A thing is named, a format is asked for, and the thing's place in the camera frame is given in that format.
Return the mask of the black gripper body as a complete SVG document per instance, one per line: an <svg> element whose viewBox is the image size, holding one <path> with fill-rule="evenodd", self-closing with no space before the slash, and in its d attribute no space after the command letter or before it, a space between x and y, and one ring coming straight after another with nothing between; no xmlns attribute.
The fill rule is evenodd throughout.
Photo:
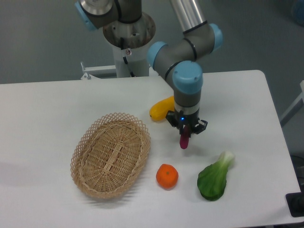
<svg viewBox="0 0 304 228"><path fill-rule="evenodd" d="M188 125L191 129L191 134L200 134L206 130L208 122L201 120L198 117L199 110L193 114L186 114L184 111L169 111L166 115L166 120L171 124L172 127L178 129L179 123L183 123L184 126Z"/></svg>

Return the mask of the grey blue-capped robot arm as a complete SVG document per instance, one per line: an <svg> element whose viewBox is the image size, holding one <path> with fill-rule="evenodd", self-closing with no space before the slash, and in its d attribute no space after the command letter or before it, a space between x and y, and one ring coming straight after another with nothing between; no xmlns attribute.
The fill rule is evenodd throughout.
<svg viewBox="0 0 304 228"><path fill-rule="evenodd" d="M156 25L139 0L78 0L75 7L89 30L102 29L111 45L118 77L148 76L153 69L174 91L174 108L165 114L181 136L207 127L199 118L203 72L197 60L223 43L221 30L205 19L196 0L173 0L183 39L170 46L153 42Z"/></svg>

